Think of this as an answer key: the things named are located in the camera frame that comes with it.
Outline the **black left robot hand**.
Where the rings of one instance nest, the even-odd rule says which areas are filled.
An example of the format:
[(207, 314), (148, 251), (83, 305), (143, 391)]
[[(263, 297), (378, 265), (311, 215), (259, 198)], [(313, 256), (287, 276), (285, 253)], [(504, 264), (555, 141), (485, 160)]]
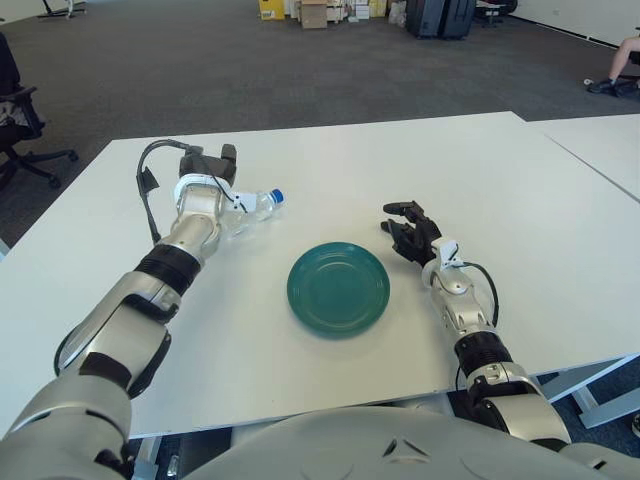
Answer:
[(225, 180), (233, 186), (237, 171), (237, 150), (232, 144), (224, 144), (219, 157), (204, 154), (199, 146), (189, 146), (180, 160), (179, 177), (201, 174)]

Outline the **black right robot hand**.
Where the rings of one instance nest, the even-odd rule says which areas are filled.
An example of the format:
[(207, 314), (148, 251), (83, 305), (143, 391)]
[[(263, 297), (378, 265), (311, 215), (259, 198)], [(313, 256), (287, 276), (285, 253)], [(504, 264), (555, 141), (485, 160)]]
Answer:
[(409, 262), (424, 267), (436, 255), (432, 251), (433, 241), (442, 236), (436, 223), (424, 214), (424, 209), (415, 201), (387, 203), (383, 211), (389, 215), (403, 217), (402, 224), (389, 218), (380, 224), (381, 229), (393, 239), (393, 250)]

